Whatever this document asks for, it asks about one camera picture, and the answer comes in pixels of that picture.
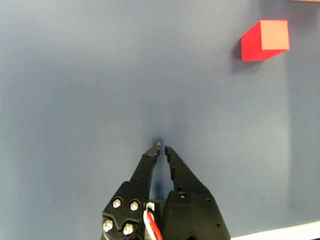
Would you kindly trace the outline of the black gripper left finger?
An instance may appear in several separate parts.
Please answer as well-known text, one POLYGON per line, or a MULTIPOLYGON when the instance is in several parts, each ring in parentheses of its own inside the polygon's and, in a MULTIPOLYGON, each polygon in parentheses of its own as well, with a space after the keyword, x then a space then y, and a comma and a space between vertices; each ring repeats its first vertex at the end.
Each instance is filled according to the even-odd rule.
POLYGON ((102 240, 145 238, 143 214, 160 150, 161 144, 157 142, 142 155, 130 180, 120 185, 102 211, 102 240))

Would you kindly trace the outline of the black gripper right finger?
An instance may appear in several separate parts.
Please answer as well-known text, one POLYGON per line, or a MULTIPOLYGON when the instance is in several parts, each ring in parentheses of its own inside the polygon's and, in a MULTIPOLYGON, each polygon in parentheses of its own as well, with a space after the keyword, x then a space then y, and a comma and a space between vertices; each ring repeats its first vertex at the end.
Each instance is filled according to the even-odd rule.
POLYGON ((170 146, 165 147, 174 190, 162 216, 165 240, 229 240, 230 234, 211 192, 170 146))

